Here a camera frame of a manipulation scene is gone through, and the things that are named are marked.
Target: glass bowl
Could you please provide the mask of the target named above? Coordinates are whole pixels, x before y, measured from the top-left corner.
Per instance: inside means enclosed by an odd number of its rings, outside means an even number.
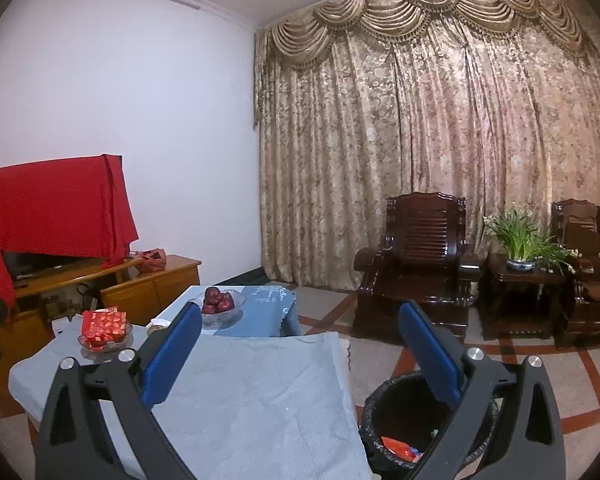
[[[247,298],[238,292],[237,290],[233,290],[232,288],[228,288],[222,290],[221,292],[228,292],[231,294],[231,297],[234,298],[234,307],[231,310],[227,310],[226,312],[219,312],[218,314],[203,314],[202,315],[202,325],[205,328],[227,328],[235,323],[237,323],[242,318],[242,309],[241,306],[244,305],[244,302],[247,301]],[[193,302],[202,309],[202,304],[205,302],[205,293],[197,295]]]
[[[133,332],[134,331],[132,329],[131,323],[128,322],[125,324],[125,338],[122,341],[109,342],[106,343],[106,345],[104,346],[91,347],[87,343],[87,339],[82,334],[80,334],[78,336],[78,343],[80,343],[80,346],[86,348],[89,352],[94,352],[96,354],[108,353],[116,350],[123,350],[125,348],[129,348],[131,346],[131,343],[133,343],[134,341]]]

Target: potted plant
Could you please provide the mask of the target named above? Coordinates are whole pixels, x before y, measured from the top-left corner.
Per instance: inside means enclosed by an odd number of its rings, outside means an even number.
[[[513,202],[512,207],[503,210],[499,216],[485,216],[484,225],[507,251],[510,269],[533,270],[539,264],[548,272],[562,272],[564,267],[575,272],[568,259],[579,257],[578,251],[552,242],[551,236],[536,227],[529,209],[517,207]]]

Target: baseboard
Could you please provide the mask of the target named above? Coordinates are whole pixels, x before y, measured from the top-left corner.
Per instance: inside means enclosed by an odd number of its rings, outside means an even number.
[[[247,272],[234,276],[216,285],[266,285],[271,280],[267,277],[262,267],[248,270]]]

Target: tv stand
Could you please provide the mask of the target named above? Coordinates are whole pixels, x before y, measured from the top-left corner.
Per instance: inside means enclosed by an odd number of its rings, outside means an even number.
[[[7,407],[13,415],[22,409],[8,392],[10,368],[18,361],[31,357],[51,341],[46,306],[40,294],[67,285],[88,282],[114,274],[116,284],[100,290],[105,306],[118,306],[126,312],[132,324],[147,325],[152,317],[167,308],[189,285],[199,285],[200,262],[170,254],[164,270],[139,274],[133,268],[138,259],[128,259],[122,264],[102,268],[102,259],[80,260],[35,278],[14,282],[16,305],[11,322],[0,327],[0,406]]]
[[[87,258],[62,266],[62,269],[47,269],[32,278],[14,280],[13,288],[16,290],[16,299],[19,300],[67,285],[77,285],[95,280],[109,274],[116,275],[116,283],[123,283],[128,280],[128,268],[140,261],[139,258],[128,258],[121,264],[103,269],[104,260],[102,258]]]
[[[67,285],[92,282],[103,276],[115,275],[116,284],[100,290],[106,307],[117,306],[126,312],[127,320],[136,325],[147,325],[151,318],[167,308],[190,285],[199,285],[200,262],[169,254],[164,270],[140,274],[131,267],[140,258],[128,258],[116,266],[102,268],[101,258],[89,258],[63,266],[56,272],[45,272],[35,278],[17,280],[13,283],[16,299],[24,300],[39,296]],[[40,317],[46,322],[43,302],[37,301]]]

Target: red apple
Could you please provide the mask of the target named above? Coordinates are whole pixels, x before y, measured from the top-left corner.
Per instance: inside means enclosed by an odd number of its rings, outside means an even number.
[[[232,298],[231,293],[230,292],[225,292],[222,296],[224,296],[224,300],[228,301],[229,304],[231,305],[231,308],[235,307],[235,303],[234,303],[234,298]]]
[[[204,303],[202,305],[202,314],[216,314],[216,306]]]
[[[205,290],[205,303],[218,304],[222,301],[222,292],[216,286],[209,286]]]
[[[216,307],[216,309],[218,310],[218,314],[219,314],[220,312],[228,312],[233,307],[234,306],[231,303],[229,303],[229,301],[222,300],[220,303],[218,303],[218,306]]]

